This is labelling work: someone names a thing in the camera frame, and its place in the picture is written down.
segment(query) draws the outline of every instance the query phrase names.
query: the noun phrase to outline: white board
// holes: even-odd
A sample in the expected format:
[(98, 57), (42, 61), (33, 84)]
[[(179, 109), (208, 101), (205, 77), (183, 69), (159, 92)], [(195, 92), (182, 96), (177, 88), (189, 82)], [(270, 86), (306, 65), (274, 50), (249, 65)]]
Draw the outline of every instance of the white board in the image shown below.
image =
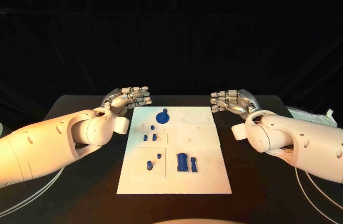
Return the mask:
[[(164, 108), (170, 120), (159, 124), (156, 116)], [(177, 153), (187, 154), (187, 172), (177, 171)], [(192, 172), (190, 157), (196, 157), (198, 172)], [(134, 109), (117, 194), (164, 193), (232, 193), (209, 107)]]

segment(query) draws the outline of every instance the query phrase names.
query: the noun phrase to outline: white cable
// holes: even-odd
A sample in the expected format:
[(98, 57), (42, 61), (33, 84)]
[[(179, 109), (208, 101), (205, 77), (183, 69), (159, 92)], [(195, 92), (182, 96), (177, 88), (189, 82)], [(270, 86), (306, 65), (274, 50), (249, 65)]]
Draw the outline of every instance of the white cable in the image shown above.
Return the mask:
[(40, 188), (38, 190), (38, 192), (29, 198), (26, 198), (19, 204), (16, 204), (13, 207), (10, 207), (3, 212), (0, 212), (0, 217), (6, 216), (12, 212), (15, 212), (17, 209), (20, 209), (25, 205), (28, 205), (43, 194), (43, 192), (49, 189), (49, 187), (52, 186), (52, 184), (58, 180), (58, 177), (59, 177), (64, 169), (65, 169), (65, 167), (59, 170), (58, 174), (55, 175), (55, 177), (52, 178), (49, 183), (43, 186), (43, 188)]
[[(301, 186), (300, 179), (298, 179), (297, 167), (294, 167), (294, 168), (296, 168), (296, 176), (297, 176), (297, 180), (298, 180), (298, 185), (300, 185), (301, 191), (303, 191), (303, 193), (304, 193), (304, 195), (306, 195), (306, 191), (304, 191), (304, 188), (303, 188), (303, 186)], [(339, 224), (339, 223), (320, 211), (320, 209), (319, 209), (319, 208), (316, 207), (316, 205), (313, 204), (313, 202), (311, 202), (310, 198), (307, 197), (307, 195), (306, 195), (306, 198), (307, 198), (307, 201), (310, 202), (310, 204), (313, 205), (313, 207), (316, 208), (316, 210), (319, 211), (319, 213), (320, 213), (334, 224)]]
[(310, 179), (310, 181), (311, 181), (314, 187), (316, 187), (317, 190), (322, 192), (322, 194), (324, 195), (324, 197), (332, 201), (332, 203), (333, 203), (340, 209), (343, 209), (343, 206), (339, 205), (339, 204), (334, 202), (334, 200), (324, 194), (324, 192), (322, 191), (322, 189), (320, 189), (319, 186), (316, 185), (316, 183), (314, 183), (314, 181), (313, 181), (313, 179), (311, 179), (311, 177), (310, 177), (310, 175), (309, 175), (307, 172), (306, 172), (306, 174), (307, 174), (307, 177), (309, 177), (309, 179)]

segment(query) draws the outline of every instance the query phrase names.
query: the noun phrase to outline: robotic arm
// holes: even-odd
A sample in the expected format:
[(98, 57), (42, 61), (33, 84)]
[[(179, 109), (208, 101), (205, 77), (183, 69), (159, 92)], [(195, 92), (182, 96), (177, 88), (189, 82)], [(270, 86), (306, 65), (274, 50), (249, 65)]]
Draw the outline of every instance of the robotic arm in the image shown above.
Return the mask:
[(0, 139), (0, 188), (42, 177), (127, 133), (127, 110), (151, 103), (149, 87), (115, 89), (101, 106), (35, 123)]
[(320, 178), (343, 183), (343, 130), (278, 116), (262, 110), (247, 90), (211, 94), (212, 112), (231, 111), (245, 119), (232, 127), (236, 140), (248, 138), (258, 152), (280, 157)]

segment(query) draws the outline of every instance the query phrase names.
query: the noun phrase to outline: black table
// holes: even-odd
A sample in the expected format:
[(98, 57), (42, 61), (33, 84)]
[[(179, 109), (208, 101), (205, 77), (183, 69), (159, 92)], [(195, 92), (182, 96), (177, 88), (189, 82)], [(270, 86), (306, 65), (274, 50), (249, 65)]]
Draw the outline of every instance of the black table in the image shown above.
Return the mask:
[[(209, 96), (151, 96), (153, 106), (211, 106)], [(277, 96), (257, 96), (264, 109), (291, 114)], [(46, 119), (98, 107), (102, 96), (62, 96)], [(213, 114), (232, 194), (117, 195), (127, 135), (114, 134), (108, 144), (71, 164), (43, 195), (2, 223), (140, 223), (208, 218), (242, 223), (330, 223), (310, 206), (298, 187), (294, 167), (258, 153), (247, 140), (236, 141), (231, 112)], [(33, 192), (55, 174), (6, 190), (9, 196)]]

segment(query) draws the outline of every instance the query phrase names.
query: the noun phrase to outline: mechanical hand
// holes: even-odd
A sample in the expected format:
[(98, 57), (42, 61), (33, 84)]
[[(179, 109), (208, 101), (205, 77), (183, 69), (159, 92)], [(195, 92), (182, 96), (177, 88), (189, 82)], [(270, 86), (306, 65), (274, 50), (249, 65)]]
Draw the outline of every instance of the mechanical hand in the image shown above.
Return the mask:
[(229, 110), (247, 120), (232, 126), (236, 140), (248, 138), (258, 152), (330, 181), (343, 183), (343, 130), (261, 110), (247, 90), (212, 93), (212, 111)]
[(101, 106), (35, 123), (0, 139), (0, 188), (45, 176), (127, 133), (127, 110), (151, 103), (149, 87), (115, 89)]
[(248, 115), (260, 110), (254, 95), (245, 90), (226, 90), (211, 94), (212, 112), (231, 111), (245, 120)]

